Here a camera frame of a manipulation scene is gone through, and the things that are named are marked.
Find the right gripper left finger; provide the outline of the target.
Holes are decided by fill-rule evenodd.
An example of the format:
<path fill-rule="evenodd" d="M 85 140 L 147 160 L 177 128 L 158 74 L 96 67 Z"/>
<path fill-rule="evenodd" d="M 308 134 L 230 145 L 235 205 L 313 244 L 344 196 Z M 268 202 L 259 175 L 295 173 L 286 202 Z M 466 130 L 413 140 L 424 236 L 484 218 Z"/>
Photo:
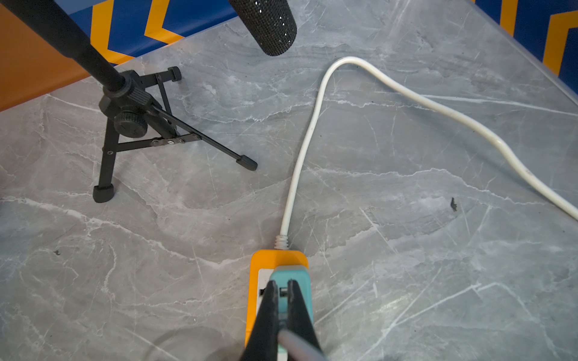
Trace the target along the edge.
<path fill-rule="evenodd" d="M 278 359 L 278 297 L 275 281 L 269 281 L 265 288 L 254 328 L 241 361 L 277 361 Z"/>

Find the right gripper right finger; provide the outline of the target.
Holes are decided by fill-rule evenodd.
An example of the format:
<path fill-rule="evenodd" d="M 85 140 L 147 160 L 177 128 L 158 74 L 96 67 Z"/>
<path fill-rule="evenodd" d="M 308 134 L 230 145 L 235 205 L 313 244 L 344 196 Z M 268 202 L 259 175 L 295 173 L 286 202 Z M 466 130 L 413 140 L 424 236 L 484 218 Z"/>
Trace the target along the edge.
<path fill-rule="evenodd" d="M 299 283 L 287 285 L 286 350 L 289 360 L 323 360 Z"/>

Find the teal charger cube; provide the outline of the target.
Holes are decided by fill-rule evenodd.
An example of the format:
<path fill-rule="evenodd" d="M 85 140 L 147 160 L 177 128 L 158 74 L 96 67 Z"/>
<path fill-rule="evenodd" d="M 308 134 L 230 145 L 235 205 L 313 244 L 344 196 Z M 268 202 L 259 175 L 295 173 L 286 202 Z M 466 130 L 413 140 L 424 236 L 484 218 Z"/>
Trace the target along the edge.
<path fill-rule="evenodd" d="M 312 286 L 305 266 L 279 266 L 269 278 L 278 287 L 278 328 L 320 349 L 313 327 Z"/>

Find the orange power strip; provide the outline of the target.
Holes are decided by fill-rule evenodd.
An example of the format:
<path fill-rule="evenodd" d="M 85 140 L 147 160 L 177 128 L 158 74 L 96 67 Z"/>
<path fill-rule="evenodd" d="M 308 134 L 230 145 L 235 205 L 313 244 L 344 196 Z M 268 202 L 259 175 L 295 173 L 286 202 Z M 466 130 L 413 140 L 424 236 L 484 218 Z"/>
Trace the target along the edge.
<path fill-rule="evenodd" d="M 260 250 L 251 258 L 248 283 L 248 308 L 245 329 L 245 345 L 251 336 L 265 287 L 275 269 L 282 266 L 302 266 L 309 269 L 309 262 L 300 251 Z"/>

